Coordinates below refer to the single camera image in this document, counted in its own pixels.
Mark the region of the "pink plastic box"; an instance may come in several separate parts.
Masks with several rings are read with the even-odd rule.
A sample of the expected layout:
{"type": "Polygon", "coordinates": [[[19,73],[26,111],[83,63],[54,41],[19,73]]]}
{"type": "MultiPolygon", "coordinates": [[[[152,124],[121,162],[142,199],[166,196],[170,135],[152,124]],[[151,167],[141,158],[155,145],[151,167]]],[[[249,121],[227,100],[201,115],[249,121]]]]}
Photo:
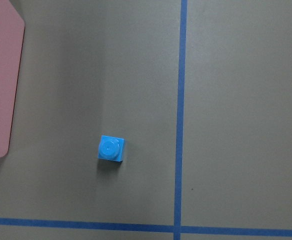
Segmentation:
{"type": "Polygon", "coordinates": [[[0,158],[9,150],[25,22],[8,0],[0,0],[0,158]]]}

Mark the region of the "small blue block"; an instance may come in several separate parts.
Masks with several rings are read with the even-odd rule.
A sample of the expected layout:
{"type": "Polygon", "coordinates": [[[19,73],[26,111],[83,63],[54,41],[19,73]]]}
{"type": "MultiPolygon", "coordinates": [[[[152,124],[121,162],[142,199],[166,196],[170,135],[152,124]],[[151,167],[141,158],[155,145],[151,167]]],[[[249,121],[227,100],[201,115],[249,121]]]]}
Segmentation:
{"type": "Polygon", "coordinates": [[[98,159],[121,163],[124,159],[125,139],[102,135],[98,146],[98,159]]]}

